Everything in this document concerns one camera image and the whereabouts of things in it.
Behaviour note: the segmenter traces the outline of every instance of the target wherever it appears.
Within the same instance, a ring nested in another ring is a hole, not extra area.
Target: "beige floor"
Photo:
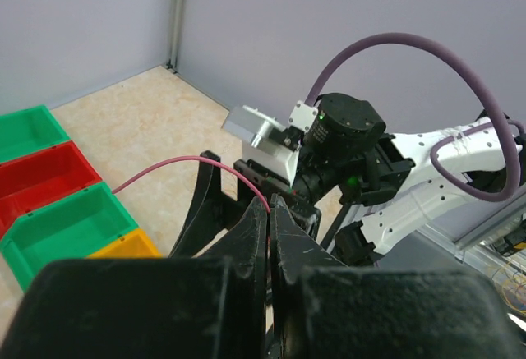
[[[179,155],[212,150],[232,165],[241,142],[222,131],[227,111],[162,67],[53,110],[101,177],[116,187],[143,168]],[[118,197],[163,254],[175,243],[187,214],[197,163],[152,172]],[[236,180],[223,175],[224,190]],[[321,236],[339,210],[337,191],[322,200]],[[0,338],[22,291],[0,258]]]

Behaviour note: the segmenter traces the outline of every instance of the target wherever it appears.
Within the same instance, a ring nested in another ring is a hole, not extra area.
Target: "white robotic arm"
[[[394,135],[394,146],[405,158],[413,160],[415,167],[400,188],[400,192],[406,192],[404,196],[362,219],[362,233],[368,242],[374,243],[376,253],[386,254],[414,230],[447,211],[477,200],[442,178],[432,166],[429,154],[439,140],[453,136],[456,141],[440,150],[439,160],[458,179],[468,181],[466,172],[503,169],[505,162],[495,129],[489,127],[469,136],[462,135],[470,127],[487,122],[489,119],[485,117],[464,127]],[[521,149],[522,146],[517,145],[517,152]]]

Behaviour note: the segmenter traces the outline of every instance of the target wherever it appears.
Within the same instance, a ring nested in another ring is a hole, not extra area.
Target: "yellow bin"
[[[91,254],[90,258],[159,258],[162,255],[144,230],[137,228]]]

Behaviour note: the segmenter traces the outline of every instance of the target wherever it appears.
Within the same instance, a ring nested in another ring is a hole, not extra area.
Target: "black plastic part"
[[[267,199],[270,199],[273,194],[282,196],[296,223],[316,240],[320,228],[321,211],[313,203],[304,199],[294,189],[291,190],[288,184],[282,182],[257,163],[252,161],[245,163],[238,160],[233,166],[245,175]],[[244,183],[238,182],[238,188],[241,185],[247,188]],[[243,199],[245,196],[253,196],[253,194],[251,191],[248,195],[238,193],[238,199]]]
[[[265,335],[265,359],[279,359],[279,339],[274,336],[274,326]]]
[[[303,139],[303,132],[296,127],[288,127],[284,131],[272,128],[269,139],[289,150],[295,151],[299,148],[300,142]]]
[[[319,163],[310,149],[300,149],[293,189],[311,204],[335,186],[342,191],[339,200],[342,205],[369,206],[392,200],[414,167],[414,162],[405,159],[393,146],[393,138],[389,134],[382,135],[370,152],[357,154],[341,166]],[[347,183],[350,177],[355,177],[357,185]]]
[[[236,298],[229,260],[63,260],[31,284],[0,357],[242,357]]]
[[[262,357],[265,350],[267,213],[261,200],[252,199],[239,223],[201,258],[232,258],[236,274],[237,311],[243,314],[237,332],[244,357]]]
[[[381,259],[374,243],[363,236],[362,226],[362,221],[353,222],[336,233],[333,254],[347,266],[372,266]]]
[[[305,268],[283,359],[523,357],[501,299],[480,274]]]
[[[320,161],[339,166],[372,150],[384,131],[385,123],[369,102],[325,94],[303,142]]]
[[[295,222],[284,199],[272,195],[270,202],[270,263],[275,334],[287,338],[291,333],[289,314],[295,284],[308,265],[343,266],[329,255]]]
[[[221,161],[218,155],[210,151],[201,153],[201,156]],[[190,209],[169,256],[195,255],[221,230],[231,228],[241,218],[254,196],[245,184],[238,187],[247,195],[243,197],[243,201],[235,201],[221,191],[219,168],[200,162]]]
[[[526,134],[523,133],[521,135],[516,136],[515,143],[517,143],[517,145],[525,146],[526,145]]]

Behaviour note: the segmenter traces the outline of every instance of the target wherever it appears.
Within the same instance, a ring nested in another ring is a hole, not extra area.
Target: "gray wall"
[[[171,0],[0,0],[0,114],[165,63]]]
[[[284,119],[324,65],[361,37],[407,31],[463,57],[526,121],[526,0],[186,0],[178,70],[220,103]],[[360,53],[327,91],[373,102],[390,131],[471,122],[481,107],[434,57],[398,46]]]

